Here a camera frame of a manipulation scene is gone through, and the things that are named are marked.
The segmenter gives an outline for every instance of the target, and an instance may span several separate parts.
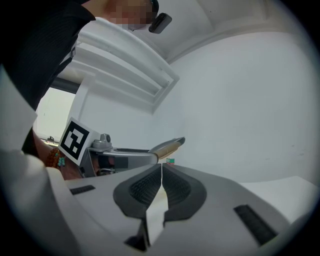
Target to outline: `small green object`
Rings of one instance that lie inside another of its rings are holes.
[[[175,159],[174,158],[167,158],[166,159],[166,163],[170,164],[170,165],[174,165],[175,164]]]

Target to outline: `black shirt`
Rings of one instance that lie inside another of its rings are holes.
[[[19,1],[7,10],[3,65],[20,94],[36,110],[53,80],[71,62],[64,60],[79,31],[95,17],[81,4],[87,0]],[[32,131],[25,153],[38,156]]]

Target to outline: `bracelet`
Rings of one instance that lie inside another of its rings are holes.
[[[62,153],[59,149],[53,148],[46,158],[45,166],[53,167],[60,170],[61,166],[66,166],[65,154]]]

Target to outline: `black slot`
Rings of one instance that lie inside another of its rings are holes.
[[[277,233],[249,205],[237,206],[234,211],[260,246],[277,236]]]
[[[77,194],[88,192],[88,191],[94,190],[94,189],[95,189],[94,186],[88,185],[88,186],[81,186],[81,187],[71,188],[70,192],[71,192],[72,195],[77,195]]]

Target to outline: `beaded bracelet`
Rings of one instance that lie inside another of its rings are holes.
[[[60,170],[61,166],[66,166],[65,154],[59,149],[53,148],[46,159],[45,166]]]

